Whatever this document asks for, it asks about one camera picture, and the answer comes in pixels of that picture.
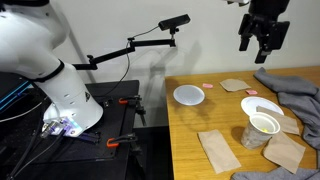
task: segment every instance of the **small sticker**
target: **small sticker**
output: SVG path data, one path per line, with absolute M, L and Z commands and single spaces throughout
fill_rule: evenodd
M 90 95 L 89 93 L 87 93 L 87 92 L 86 92 L 86 102 L 88 102 L 88 101 L 89 101 L 90 97 L 91 97 L 91 95 Z
M 256 95 L 256 94 L 258 94 L 258 92 L 255 91 L 255 90 L 246 90 L 246 92 L 247 92 L 249 95 Z
M 203 84 L 202 84 L 202 87 L 211 89 L 211 88 L 213 88 L 213 85 L 212 85 L 212 84 L 203 83 Z

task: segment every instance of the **black cable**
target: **black cable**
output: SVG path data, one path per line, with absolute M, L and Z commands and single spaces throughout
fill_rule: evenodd
M 12 107 L 14 104 L 16 104 L 17 102 L 19 102 L 21 99 L 23 99 L 24 97 L 28 96 L 30 93 L 28 94 L 22 94 L 22 95 L 16 95 L 17 99 L 13 102 L 10 102 L 10 105 L 4 107 L 4 109 L 0 110 L 0 114 L 2 114 L 3 112 L 5 112 L 6 110 L 8 110 L 10 107 Z
M 159 28 L 159 26 L 154 27 L 154 28 L 152 28 L 151 30 L 149 30 L 149 31 L 147 31 L 147 32 L 137 34 L 137 35 L 133 36 L 132 38 L 135 38 L 135 37 L 138 37 L 138 36 L 141 36 L 141 35 L 150 33 L 151 31 L 153 31 L 153 30 L 155 30 L 155 29 L 157 29 L 157 28 Z M 126 72 L 124 73 L 124 75 L 122 76 L 122 78 L 118 81 L 118 83 L 117 83 L 110 91 L 108 91 L 107 93 L 105 93 L 103 96 L 107 96 L 109 93 L 111 93 L 113 90 L 115 90 L 115 89 L 118 87 L 118 85 L 122 82 L 122 80 L 126 77 L 126 75 L 128 74 L 128 72 L 129 72 L 129 69 L 130 69 L 130 57 L 129 57 L 129 54 L 128 54 L 128 46 L 129 46 L 129 43 L 130 43 L 130 41 L 128 41 L 128 43 L 127 43 L 127 45 L 126 45 L 126 55 L 127 55 L 127 60 L 128 60 L 127 70 L 126 70 Z
M 137 34 L 137 35 L 133 36 L 132 38 L 135 38 L 135 37 L 138 37 L 138 36 L 141 36 L 141 35 L 144 35 L 144 34 L 148 34 L 148 33 L 150 33 L 151 31 L 157 29 L 158 27 L 159 27 L 159 26 L 156 26 L 156 27 L 154 27 L 153 29 L 151 29 L 151 30 L 149 30 L 149 31 L 147 31 L 147 32 L 144 32 L 144 33 L 141 33 L 141 34 Z
M 28 156 L 28 154 L 30 153 L 30 150 L 35 142 L 35 140 L 37 139 L 37 136 L 39 135 L 40 129 L 41 129 L 41 124 L 42 124 L 42 115 L 44 113 L 44 100 L 42 100 L 42 108 L 40 110 L 40 117 L 39 117 L 39 122 L 37 125 L 37 129 L 36 131 L 34 131 L 34 133 L 32 134 L 32 138 L 31 141 L 27 147 L 27 149 L 24 151 L 23 155 L 21 156 L 20 160 L 18 161 L 18 163 L 16 164 L 16 166 L 14 167 L 14 169 L 11 171 L 11 173 L 9 174 L 9 176 L 7 177 L 7 180 L 9 179 L 13 179 L 14 174 L 17 172 L 17 170 L 20 168 L 20 166 L 22 165 L 22 163 L 24 162 L 24 160 L 26 159 L 26 157 Z
M 39 141 L 36 144 L 34 144 L 34 146 L 32 147 L 31 151 L 34 151 L 39 146 L 39 144 L 42 143 L 42 140 L 43 140 L 43 138 L 40 138 Z
M 128 45 L 129 45 L 129 43 L 130 43 L 130 41 L 128 41 L 127 46 L 126 46 L 126 55 L 127 55 L 127 60 L 128 60 L 127 70 L 124 73 L 124 75 L 122 76 L 122 78 L 120 79 L 120 81 L 118 81 L 118 83 L 110 91 L 108 91 L 106 94 L 104 94 L 103 96 L 107 96 L 109 93 L 111 93 L 113 90 L 115 90 L 118 87 L 118 85 L 122 82 L 122 80 L 126 77 L 128 72 L 129 72 L 129 69 L 130 69 L 130 58 L 129 58 L 129 55 L 128 55 Z
M 66 130 L 62 130 L 58 137 L 53 141 L 52 144 L 50 144 L 50 146 L 48 146 L 45 150 L 43 150 L 41 153 L 39 153 L 38 155 L 36 155 L 34 158 L 32 158 L 30 161 L 28 161 L 14 176 L 13 178 L 17 177 L 22 170 L 24 170 L 29 164 L 31 164 L 34 160 L 36 160 L 37 158 L 39 158 L 42 154 L 46 153 L 50 148 L 52 148 L 64 135 L 64 133 L 66 132 Z
M 36 106 L 34 106 L 33 108 L 31 108 L 30 110 L 24 112 L 24 113 L 21 113 L 19 115 L 13 116 L 13 117 L 5 118 L 5 119 L 0 119 L 0 123 L 6 122 L 6 121 L 10 121 L 10 120 L 22 117 L 22 116 L 25 116 L 26 114 L 29 114 L 33 110 L 37 109 L 41 104 L 42 104 L 42 101 L 40 103 L 38 103 Z

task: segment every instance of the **paper cup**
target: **paper cup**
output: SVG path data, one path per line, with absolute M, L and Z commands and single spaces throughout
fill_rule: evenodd
M 266 113 L 256 112 L 250 116 L 250 121 L 242 134 L 241 143 L 247 149 L 255 149 L 279 131 L 280 125 L 276 119 Z

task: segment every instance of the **white paper plate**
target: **white paper plate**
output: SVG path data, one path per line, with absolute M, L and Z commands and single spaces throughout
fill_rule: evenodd
M 204 100 L 204 92 L 197 86 L 183 85 L 174 90 L 173 97 L 181 104 L 193 106 Z
M 261 97 L 246 97 L 241 101 L 241 107 L 248 116 L 257 112 L 256 109 L 258 106 L 270 109 L 272 111 L 284 115 L 283 111 L 278 105 Z

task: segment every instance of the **orange object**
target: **orange object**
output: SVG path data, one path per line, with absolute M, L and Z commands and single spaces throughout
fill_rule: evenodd
M 123 98 L 119 99 L 119 104 L 128 104 L 128 100 L 125 100 Z
M 114 140 L 114 138 L 108 139 L 106 146 L 107 148 L 116 148 L 119 146 L 119 143 L 110 143 L 110 141 Z

